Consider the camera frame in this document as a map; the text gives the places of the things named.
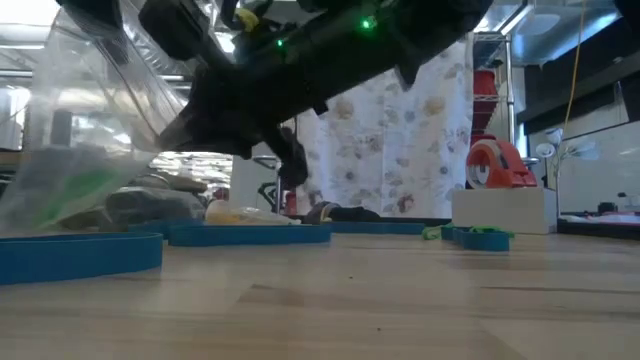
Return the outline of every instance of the wooden table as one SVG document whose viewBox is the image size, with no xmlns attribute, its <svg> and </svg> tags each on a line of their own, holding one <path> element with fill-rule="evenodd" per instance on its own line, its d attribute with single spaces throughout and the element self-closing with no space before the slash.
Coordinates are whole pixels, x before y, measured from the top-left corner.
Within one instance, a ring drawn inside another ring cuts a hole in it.
<svg viewBox="0 0 640 360">
<path fill-rule="evenodd" d="M 638 359 L 640 247 L 415 237 L 167 248 L 163 269 L 0 287 L 0 359 Z"/>
</svg>

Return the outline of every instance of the plastic bag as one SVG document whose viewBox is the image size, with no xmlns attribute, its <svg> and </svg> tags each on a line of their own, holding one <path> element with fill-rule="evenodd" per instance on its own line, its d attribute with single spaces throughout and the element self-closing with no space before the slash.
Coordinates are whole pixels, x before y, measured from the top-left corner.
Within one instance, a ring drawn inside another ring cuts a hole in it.
<svg viewBox="0 0 640 360">
<path fill-rule="evenodd" d="M 224 200 L 216 200 L 209 204 L 205 215 L 208 225 L 298 225 L 300 220 L 293 220 L 286 216 L 254 209 L 231 209 Z"/>
<path fill-rule="evenodd" d="M 158 154 L 157 136 L 184 106 L 130 39 L 143 33 L 137 9 L 120 5 L 126 31 L 115 37 L 72 18 L 73 9 L 58 13 L 34 72 L 26 154 L 1 199 L 0 232 L 45 228 L 102 202 Z"/>
</svg>

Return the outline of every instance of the orange tape dispenser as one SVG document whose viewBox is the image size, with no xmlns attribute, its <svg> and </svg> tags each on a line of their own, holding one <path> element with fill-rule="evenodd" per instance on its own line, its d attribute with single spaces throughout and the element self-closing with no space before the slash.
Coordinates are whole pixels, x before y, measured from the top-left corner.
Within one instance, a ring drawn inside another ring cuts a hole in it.
<svg viewBox="0 0 640 360">
<path fill-rule="evenodd" d="M 474 189 L 537 186 L 536 178 L 522 162 L 518 149 L 502 140 L 479 140 L 467 157 L 467 182 Z"/>
</svg>

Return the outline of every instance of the wooden surface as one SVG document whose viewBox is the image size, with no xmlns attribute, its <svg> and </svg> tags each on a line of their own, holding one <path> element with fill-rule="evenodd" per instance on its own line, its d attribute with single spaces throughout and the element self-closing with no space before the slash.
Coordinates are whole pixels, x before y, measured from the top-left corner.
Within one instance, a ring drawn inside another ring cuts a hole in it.
<svg viewBox="0 0 640 360">
<path fill-rule="evenodd" d="M 0 359 L 635 360 L 638 245 L 167 248 L 161 271 L 0 287 Z"/>
</svg>

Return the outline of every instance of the floral curtain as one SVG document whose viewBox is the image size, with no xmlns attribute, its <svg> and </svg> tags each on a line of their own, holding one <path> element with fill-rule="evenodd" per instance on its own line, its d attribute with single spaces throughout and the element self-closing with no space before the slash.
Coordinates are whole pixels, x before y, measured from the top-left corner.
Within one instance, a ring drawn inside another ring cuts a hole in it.
<svg viewBox="0 0 640 360">
<path fill-rule="evenodd" d="M 390 217 L 451 217 L 465 184 L 473 111 L 469 34 L 423 65 L 403 91 L 394 71 L 299 116 L 310 176 L 298 212 L 320 201 L 363 206 Z"/>
</svg>

